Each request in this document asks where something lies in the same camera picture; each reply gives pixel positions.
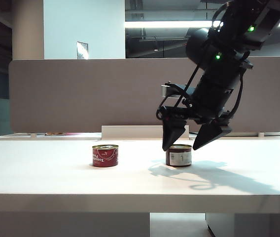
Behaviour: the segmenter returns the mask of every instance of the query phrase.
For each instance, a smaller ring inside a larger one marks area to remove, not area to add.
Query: tomato paste can
[[[93,166],[111,167],[118,165],[117,145],[93,146]]]
[[[166,164],[170,166],[191,165],[191,146],[184,144],[173,144],[166,151]]]

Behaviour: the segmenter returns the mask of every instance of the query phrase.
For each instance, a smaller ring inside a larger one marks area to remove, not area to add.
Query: white label
[[[174,153],[170,152],[170,165],[190,165],[191,152]]]

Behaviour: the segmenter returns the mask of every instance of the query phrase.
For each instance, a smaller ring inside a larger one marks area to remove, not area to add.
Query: white desk
[[[92,167],[97,144],[119,145],[119,164]],[[161,147],[0,137],[0,212],[280,213],[280,137],[221,138],[182,168],[166,166]]]

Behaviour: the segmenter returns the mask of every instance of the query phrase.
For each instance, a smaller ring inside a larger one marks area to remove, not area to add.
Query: gray partition
[[[280,57],[251,57],[234,132],[280,131]],[[14,132],[99,132],[101,125],[159,125],[161,84],[185,84],[187,58],[17,60],[9,66]],[[199,70],[193,85],[199,81]],[[237,91],[227,108],[232,108]],[[173,105],[175,99],[168,99]],[[197,131],[194,121],[190,131]]]

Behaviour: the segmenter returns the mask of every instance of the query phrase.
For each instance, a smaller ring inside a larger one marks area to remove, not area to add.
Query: red can
[[[93,146],[93,166],[111,167],[118,165],[117,145]]]

